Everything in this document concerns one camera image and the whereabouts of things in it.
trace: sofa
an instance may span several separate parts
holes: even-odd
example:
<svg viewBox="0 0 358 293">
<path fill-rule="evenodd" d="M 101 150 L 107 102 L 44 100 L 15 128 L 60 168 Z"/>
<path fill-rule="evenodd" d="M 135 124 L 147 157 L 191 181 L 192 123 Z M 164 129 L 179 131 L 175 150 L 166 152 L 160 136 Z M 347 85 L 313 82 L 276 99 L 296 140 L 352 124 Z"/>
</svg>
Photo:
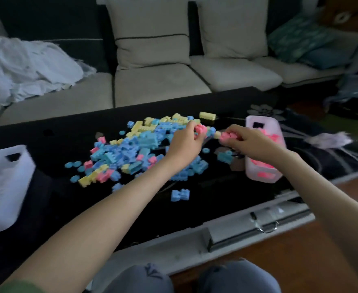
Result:
<svg viewBox="0 0 358 293">
<path fill-rule="evenodd" d="M 260 13 L 251 17 L 250 23 L 255 21 L 256 26 L 238 25 L 243 35 L 236 39 L 213 16 L 223 20 L 226 13 L 215 7 L 202 10 L 209 5 L 204 0 L 178 0 L 176 7 L 159 0 L 155 4 L 165 6 L 160 10 L 153 8 L 155 4 L 148 10 L 144 5 L 142 10 L 135 9 L 137 2 L 123 1 L 118 6 L 117 0 L 101 5 L 95 0 L 6 0 L 6 6 L 0 0 L 1 35 L 52 41 L 71 57 L 98 69 L 70 89 L 29 98 L 6 109 L 0 106 L 0 126 L 241 87 L 262 91 L 281 84 L 294 87 L 336 79 L 344 73 L 344 68 L 319 71 L 270 55 L 266 35 L 301 11 L 300 0 L 244 1 L 248 16 Z M 162 14 L 162 9 L 171 11 Z M 214 29 L 211 37 L 202 34 Z M 358 35 L 347 35 L 348 43 L 345 34 L 340 36 L 339 44 L 354 51 Z M 216 39 L 229 42 L 219 45 Z M 234 49 L 231 46 L 236 42 L 244 46 Z"/>
</svg>

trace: round blue block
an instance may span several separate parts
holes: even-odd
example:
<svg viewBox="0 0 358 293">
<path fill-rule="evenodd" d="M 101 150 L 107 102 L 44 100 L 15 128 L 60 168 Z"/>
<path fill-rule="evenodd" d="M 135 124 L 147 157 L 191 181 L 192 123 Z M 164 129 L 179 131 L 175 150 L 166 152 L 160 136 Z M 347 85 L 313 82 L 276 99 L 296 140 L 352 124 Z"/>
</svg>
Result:
<svg viewBox="0 0 358 293">
<path fill-rule="evenodd" d="M 81 161 L 75 161 L 73 164 L 74 167 L 79 167 L 81 165 L 82 165 Z"/>
<path fill-rule="evenodd" d="M 80 180 L 80 176 L 73 176 L 73 177 L 70 178 L 70 181 L 72 183 L 76 183 L 78 180 Z"/>
</svg>

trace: plastic storage container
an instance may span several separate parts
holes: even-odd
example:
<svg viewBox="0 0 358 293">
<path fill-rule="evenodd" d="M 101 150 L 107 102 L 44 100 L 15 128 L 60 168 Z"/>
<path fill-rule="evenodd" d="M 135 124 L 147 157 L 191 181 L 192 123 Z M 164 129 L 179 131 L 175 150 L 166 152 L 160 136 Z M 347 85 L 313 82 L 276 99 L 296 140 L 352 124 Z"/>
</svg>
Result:
<svg viewBox="0 0 358 293">
<path fill-rule="evenodd" d="M 19 159 L 10 161 L 7 156 L 20 154 Z M 24 197 L 35 171 L 26 146 L 0 150 L 0 231 L 13 225 L 18 218 Z"/>
<path fill-rule="evenodd" d="M 286 148 L 281 127 L 276 119 L 266 116 L 248 116 L 245 118 L 245 126 L 259 129 L 274 142 Z M 245 173 L 251 180 L 265 183 L 275 183 L 282 177 L 275 167 L 247 156 L 245 157 Z"/>
</svg>

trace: drawer handle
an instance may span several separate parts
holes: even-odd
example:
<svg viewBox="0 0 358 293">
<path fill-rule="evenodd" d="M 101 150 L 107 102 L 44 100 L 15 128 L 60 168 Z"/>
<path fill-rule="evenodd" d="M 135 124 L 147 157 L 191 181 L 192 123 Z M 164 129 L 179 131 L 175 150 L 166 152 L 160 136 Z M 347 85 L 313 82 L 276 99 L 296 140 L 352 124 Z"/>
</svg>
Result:
<svg viewBox="0 0 358 293">
<path fill-rule="evenodd" d="M 274 231 L 276 231 L 278 229 L 278 226 L 279 226 L 279 222 L 278 221 L 275 221 L 274 222 L 274 228 L 273 229 L 270 229 L 270 230 L 263 230 L 262 227 L 257 227 L 256 229 L 263 232 L 263 233 L 272 233 Z"/>
</svg>

